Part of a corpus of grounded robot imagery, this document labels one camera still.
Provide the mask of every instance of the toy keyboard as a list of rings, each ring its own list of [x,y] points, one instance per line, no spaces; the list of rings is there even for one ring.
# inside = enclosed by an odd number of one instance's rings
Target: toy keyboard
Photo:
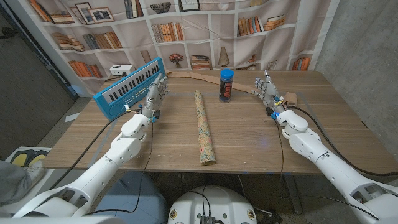
[[[112,120],[126,111],[124,105],[132,106],[143,99],[160,73],[164,77],[165,71],[162,59],[157,57],[95,94],[93,98],[106,118]]]

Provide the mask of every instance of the bowl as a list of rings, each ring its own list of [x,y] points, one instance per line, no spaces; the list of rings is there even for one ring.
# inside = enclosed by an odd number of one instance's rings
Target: bowl
[[[169,11],[170,6],[172,4],[170,2],[166,2],[166,3],[157,3],[157,4],[151,4],[150,8],[155,11],[156,13],[166,13]]]

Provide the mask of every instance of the white robotic arm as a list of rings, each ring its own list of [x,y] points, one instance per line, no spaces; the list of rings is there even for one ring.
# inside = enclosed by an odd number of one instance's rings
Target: white robotic arm
[[[391,217],[398,218],[398,188],[363,177],[329,151],[321,143],[319,135],[308,128],[305,119],[284,107],[283,98],[278,96],[267,71],[265,76],[265,81],[257,79],[255,82],[260,92],[253,93],[263,100],[266,107],[272,108],[272,118],[285,127],[282,134],[289,140],[291,148],[313,162],[348,203],[372,214],[353,208],[360,222],[376,223]]]
[[[109,151],[76,181],[48,190],[24,205],[13,218],[48,216],[80,217],[86,214],[95,198],[111,180],[116,171],[140,151],[145,141],[144,132],[151,122],[159,118],[159,107],[167,95],[167,77],[160,74],[151,86],[142,114],[135,114],[113,140]]]

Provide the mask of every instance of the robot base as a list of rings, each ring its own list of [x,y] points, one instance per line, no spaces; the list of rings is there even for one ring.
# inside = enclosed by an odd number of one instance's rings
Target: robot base
[[[206,186],[204,196],[209,200],[209,206],[204,198],[205,216],[203,216],[202,194],[204,187],[198,187],[183,194],[172,205],[169,213],[169,224],[201,223],[202,220],[209,220],[206,223],[257,223],[256,215],[252,205],[240,194],[231,189],[219,186]]]

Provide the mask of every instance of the bookshelf backdrop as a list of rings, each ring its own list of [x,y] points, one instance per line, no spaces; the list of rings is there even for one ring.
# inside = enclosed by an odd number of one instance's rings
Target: bookshelf backdrop
[[[313,70],[339,2],[18,1],[92,94],[112,65],[139,68],[148,55],[168,70]],[[174,53],[183,56],[179,68]]]

